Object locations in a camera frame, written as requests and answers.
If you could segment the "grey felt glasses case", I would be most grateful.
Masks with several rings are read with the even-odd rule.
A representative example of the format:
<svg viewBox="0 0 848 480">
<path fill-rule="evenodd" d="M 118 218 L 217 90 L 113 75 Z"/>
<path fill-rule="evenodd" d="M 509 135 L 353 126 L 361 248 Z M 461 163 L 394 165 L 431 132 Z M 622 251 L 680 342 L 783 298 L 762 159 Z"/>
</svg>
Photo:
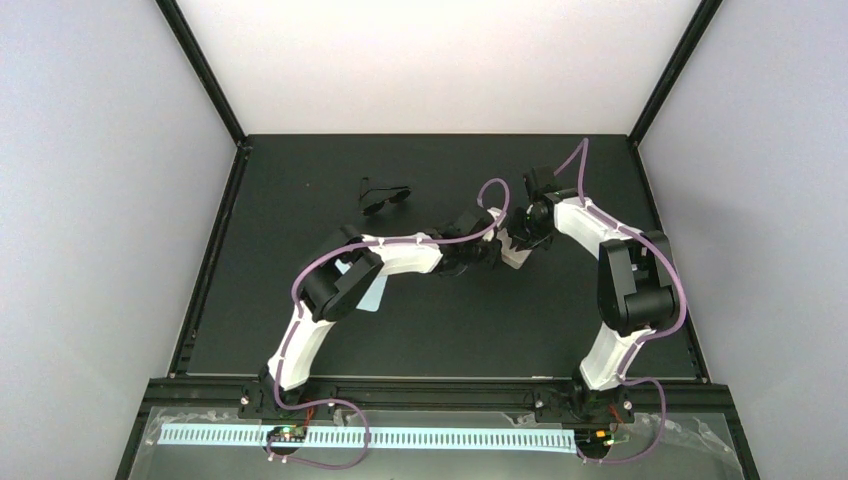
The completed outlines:
<svg viewBox="0 0 848 480">
<path fill-rule="evenodd" d="M 501 242 L 501 260 L 502 262 L 515 269 L 521 269 L 526 260 L 532 254 L 531 250 L 518 250 L 516 242 L 508 234 L 506 229 L 499 230 L 496 238 Z"/>
</svg>

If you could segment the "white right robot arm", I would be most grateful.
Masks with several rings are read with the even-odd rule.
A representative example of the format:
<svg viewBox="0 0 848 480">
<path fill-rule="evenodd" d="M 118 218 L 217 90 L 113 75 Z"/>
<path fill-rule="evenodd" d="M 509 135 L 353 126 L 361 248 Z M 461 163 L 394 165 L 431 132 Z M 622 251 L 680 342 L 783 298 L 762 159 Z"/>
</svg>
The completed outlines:
<svg viewBox="0 0 848 480">
<path fill-rule="evenodd" d="M 685 315 L 669 241 L 660 231 L 630 227 L 577 190 L 562 188 L 550 166 L 536 167 L 523 179 L 529 204 L 509 216 L 503 261 L 520 268 L 557 234 L 576 241 L 597 261 L 601 327 L 565 393 L 572 414 L 588 421 L 622 399 L 627 370 L 646 339 L 670 330 Z"/>
</svg>

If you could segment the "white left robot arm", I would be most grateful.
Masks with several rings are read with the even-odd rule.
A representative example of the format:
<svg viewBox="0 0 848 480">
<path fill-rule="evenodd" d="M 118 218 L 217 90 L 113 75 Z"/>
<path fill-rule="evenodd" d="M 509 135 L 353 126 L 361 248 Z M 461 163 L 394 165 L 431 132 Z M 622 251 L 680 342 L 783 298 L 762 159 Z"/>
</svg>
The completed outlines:
<svg viewBox="0 0 848 480">
<path fill-rule="evenodd" d="M 313 361 L 333 326 L 381 295 L 386 280 L 405 274 L 457 274 L 500 255 L 497 238 L 507 213 L 478 207 L 441 229 L 381 237 L 344 227 L 333 250 L 308 263 L 291 287 L 292 316 L 261 374 L 273 402 L 283 401 L 309 379 Z"/>
</svg>

